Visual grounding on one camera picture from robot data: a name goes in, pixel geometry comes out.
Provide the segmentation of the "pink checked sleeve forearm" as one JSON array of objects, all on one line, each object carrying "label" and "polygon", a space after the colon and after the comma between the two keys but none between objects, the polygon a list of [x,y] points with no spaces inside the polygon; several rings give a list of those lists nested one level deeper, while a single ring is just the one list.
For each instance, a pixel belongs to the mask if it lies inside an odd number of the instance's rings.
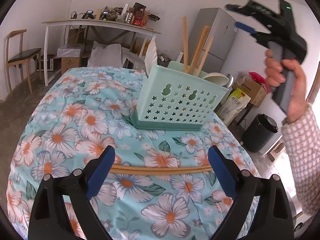
[{"label": "pink checked sleeve forearm", "polygon": [[295,122],[284,120],[283,141],[289,156],[296,196],[303,211],[319,211],[319,127],[312,106]]}]

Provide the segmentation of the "person's right hand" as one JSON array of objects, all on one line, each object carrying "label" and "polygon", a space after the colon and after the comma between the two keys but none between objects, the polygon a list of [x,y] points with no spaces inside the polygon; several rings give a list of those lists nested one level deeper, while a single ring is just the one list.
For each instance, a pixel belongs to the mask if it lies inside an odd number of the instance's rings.
[{"label": "person's right hand", "polygon": [[306,101],[306,75],[301,65],[296,60],[283,60],[281,63],[273,58],[273,51],[268,49],[265,52],[265,73],[266,83],[272,87],[279,87],[286,81],[283,75],[283,67],[295,74],[295,83],[291,93],[291,101],[287,111],[287,121],[293,123],[301,118],[308,108]]}]

